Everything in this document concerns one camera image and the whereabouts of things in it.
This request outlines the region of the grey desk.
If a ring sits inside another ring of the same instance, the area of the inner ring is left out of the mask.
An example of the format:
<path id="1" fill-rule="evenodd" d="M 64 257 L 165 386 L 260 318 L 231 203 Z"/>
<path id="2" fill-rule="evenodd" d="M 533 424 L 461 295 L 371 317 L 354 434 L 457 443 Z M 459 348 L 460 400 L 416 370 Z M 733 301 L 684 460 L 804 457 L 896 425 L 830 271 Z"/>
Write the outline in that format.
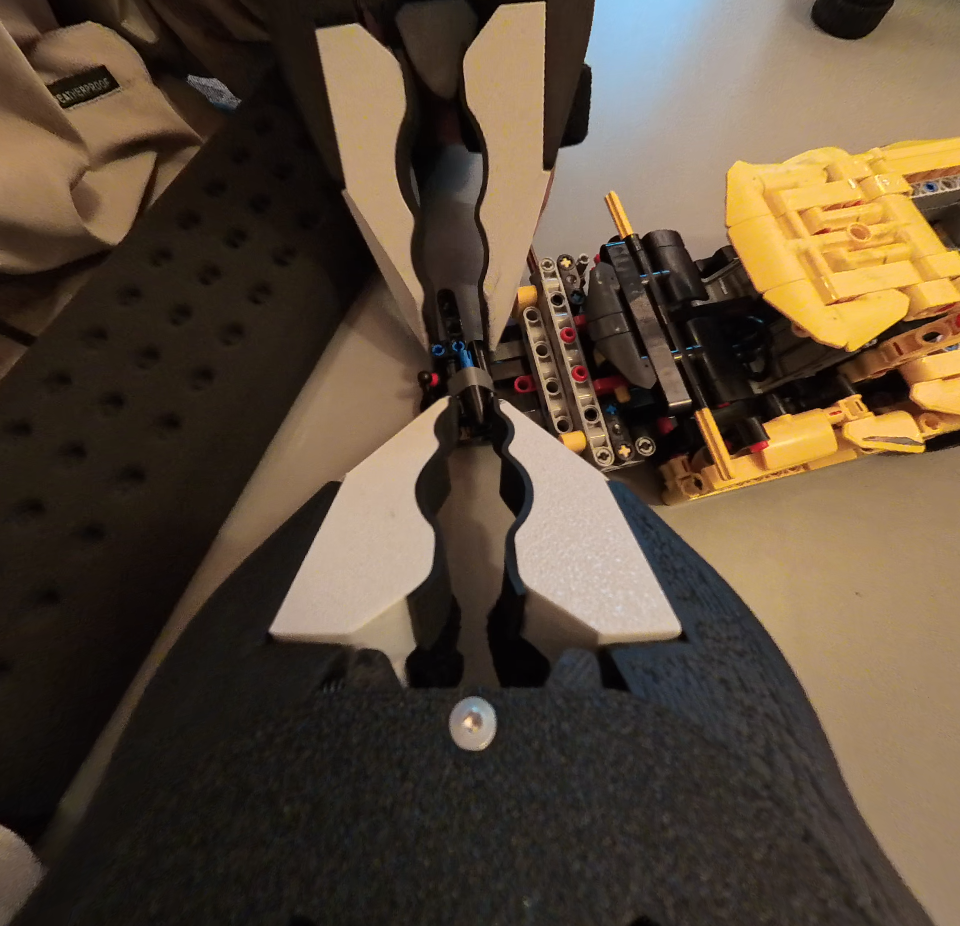
<path id="1" fill-rule="evenodd" d="M 589 134 L 561 152 L 537 252 L 638 232 L 725 240 L 737 161 L 958 136 L 958 0 L 897 0 L 858 41 L 814 0 L 595 0 Z M 361 293 L 225 520 L 42 838 L 87 810 L 147 683 L 214 590 L 324 483 L 414 415 L 422 365 L 386 286 Z M 657 508 L 793 667 L 859 810 L 937 924 L 958 924 L 958 450 L 830 467 Z"/>

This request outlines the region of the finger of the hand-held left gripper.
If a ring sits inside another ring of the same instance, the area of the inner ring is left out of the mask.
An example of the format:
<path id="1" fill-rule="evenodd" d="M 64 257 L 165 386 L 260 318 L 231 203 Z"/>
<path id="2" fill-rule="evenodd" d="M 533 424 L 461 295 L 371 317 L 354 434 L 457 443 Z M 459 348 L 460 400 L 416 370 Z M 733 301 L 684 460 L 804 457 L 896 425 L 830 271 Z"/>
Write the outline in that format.
<path id="1" fill-rule="evenodd" d="M 396 52 L 361 24 L 318 28 L 318 58 L 343 179 L 342 197 L 403 320 L 431 344 L 418 268 L 419 201 L 413 181 L 414 100 Z"/>
<path id="2" fill-rule="evenodd" d="M 486 246 L 486 341 L 500 343 L 546 196 L 546 4 L 499 6 L 462 60 L 466 109 L 478 128 L 484 184 L 477 220 Z"/>

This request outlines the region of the yellow toy car model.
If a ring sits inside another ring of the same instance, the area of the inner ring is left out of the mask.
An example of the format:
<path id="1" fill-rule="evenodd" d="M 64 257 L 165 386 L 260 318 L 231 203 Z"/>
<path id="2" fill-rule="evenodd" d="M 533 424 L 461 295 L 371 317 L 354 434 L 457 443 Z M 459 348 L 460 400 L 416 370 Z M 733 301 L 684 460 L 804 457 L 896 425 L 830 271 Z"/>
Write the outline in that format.
<path id="1" fill-rule="evenodd" d="M 481 370 L 606 475 L 676 506 L 873 455 L 958 447 L 958 140 L 822 147 L 726 174 L 727 245 L 638 235 L 614 192 L 594 257 L 531 256 L 493 350 L 441 294 L 424 412 Z"/>

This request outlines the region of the person's beige jacket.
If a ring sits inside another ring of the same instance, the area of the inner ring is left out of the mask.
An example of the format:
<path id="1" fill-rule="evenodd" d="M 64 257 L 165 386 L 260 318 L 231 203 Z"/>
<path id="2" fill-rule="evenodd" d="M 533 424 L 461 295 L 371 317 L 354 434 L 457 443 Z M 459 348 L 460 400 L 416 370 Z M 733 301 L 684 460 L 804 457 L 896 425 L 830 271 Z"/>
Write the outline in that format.
<path id="1" fill-rule="evenodd" d="M 1 373 L 270 65 L 266 0 L 1 0 Z"/>

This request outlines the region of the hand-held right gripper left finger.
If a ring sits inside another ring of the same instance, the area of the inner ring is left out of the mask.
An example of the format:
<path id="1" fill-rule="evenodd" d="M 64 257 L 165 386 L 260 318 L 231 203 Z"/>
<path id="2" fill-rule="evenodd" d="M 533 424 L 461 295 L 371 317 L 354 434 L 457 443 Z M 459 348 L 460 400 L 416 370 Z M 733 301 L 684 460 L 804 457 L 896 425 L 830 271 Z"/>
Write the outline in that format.
<path id="1" fill-rule="evenodd" d="M 438 514 L 450 495 L 458 403 L 441 398 L 346 474 L 270 635 L 412 653 L 450 618 Z"/>

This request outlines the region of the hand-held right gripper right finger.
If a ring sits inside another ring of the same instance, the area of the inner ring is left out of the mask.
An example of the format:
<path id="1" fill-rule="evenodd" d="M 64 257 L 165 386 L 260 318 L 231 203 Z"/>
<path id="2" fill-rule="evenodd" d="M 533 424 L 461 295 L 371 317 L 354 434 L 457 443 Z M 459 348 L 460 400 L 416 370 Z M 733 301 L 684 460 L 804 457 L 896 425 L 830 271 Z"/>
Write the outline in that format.
<path id="1" fill-rule="evenodd" d="M 502 600 L 543 656 L 679 638 L 681 622 L 606 476 L 504 400 L 490 416 L 513 515 Z"/>

